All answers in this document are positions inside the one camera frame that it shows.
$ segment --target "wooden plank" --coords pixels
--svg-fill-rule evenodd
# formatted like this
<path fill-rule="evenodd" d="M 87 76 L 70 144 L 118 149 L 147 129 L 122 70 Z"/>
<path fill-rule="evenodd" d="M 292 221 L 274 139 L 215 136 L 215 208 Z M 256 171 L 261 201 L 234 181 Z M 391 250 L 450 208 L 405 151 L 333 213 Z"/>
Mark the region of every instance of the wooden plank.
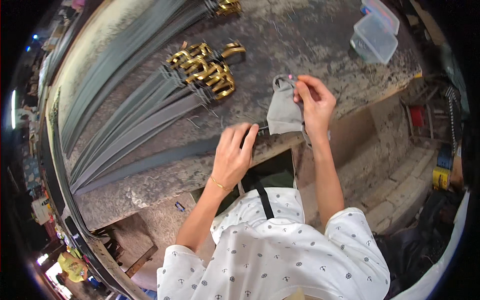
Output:
<path fill-rule="evenodd" d="M 153 245 L 150 249 L 145 252 L 142 257 L 140 257 L 128 270 L 125 272 L 129 278 L 131 278 L 138 270 L 155 254 L 158 250 L 158 247 Z"/>

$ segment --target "gray fabric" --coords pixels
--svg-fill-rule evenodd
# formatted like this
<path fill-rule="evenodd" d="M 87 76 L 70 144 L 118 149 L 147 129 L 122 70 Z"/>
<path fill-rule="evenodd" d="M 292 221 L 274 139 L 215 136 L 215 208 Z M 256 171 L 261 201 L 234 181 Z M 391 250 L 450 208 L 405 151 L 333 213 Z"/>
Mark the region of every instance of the gray fabric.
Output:
<path fill-rule="evenodd" d="M 293 102 L 295 83 L 288 75 L 273 79 L 273 96 L 267 113 L 270 134 L 301 132 L 303 115 L 300 106 Z"/>

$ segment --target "belt strap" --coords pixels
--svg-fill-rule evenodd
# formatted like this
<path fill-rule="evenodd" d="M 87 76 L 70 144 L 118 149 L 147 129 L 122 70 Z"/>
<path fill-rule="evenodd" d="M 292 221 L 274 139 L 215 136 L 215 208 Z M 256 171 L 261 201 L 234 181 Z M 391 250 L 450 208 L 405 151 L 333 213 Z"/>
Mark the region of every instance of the belt strap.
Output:
<path fill-rule="evenodd" d="M 262 201 L 262 206 L 264 207 L 267 220 L 274 218 L 272 207 L 270 206 L 270 201 L 268 200 L 267 192 L 265 191 L 264 186 L 260 182 L 257 174 L 252 170 L 248 170 L 247 174 L 253 181 L 253 186 L 257 189 L 257 192 L 260 195 L 260 200 Z"/>

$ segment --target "light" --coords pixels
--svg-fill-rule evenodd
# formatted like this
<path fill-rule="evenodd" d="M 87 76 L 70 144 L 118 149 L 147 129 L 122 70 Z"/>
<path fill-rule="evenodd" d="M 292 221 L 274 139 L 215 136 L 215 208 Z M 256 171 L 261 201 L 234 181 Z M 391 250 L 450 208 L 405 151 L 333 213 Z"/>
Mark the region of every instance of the light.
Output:
<path fill-rule="evenodd" d="M 12 128 L 15 129 L 15 90 L 12 92 Z"/>
<path fill-rule="evenodd" d="M 43 254 L 42 256 L 40 256 L 36 262 L 38 263 L 38 265 L 42 265 L 44 261 L 46 261 L 48 258 L 48 254 Z"/>

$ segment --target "left hand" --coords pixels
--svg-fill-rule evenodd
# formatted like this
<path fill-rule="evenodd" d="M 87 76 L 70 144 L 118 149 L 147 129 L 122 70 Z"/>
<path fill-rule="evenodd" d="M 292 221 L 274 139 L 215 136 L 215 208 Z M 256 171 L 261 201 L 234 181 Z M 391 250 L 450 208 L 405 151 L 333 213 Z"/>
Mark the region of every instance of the left hand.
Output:
<path fill-rule="evenodd" d="M 226 128 L 216 148 L 212 177 L 226 189 L 233 189 L 245 176 L 252 163 L 253 143 L 257 137 L 258 124 L 241 123 Z M 243 147 L 241 141 L 249 130 Z"/>

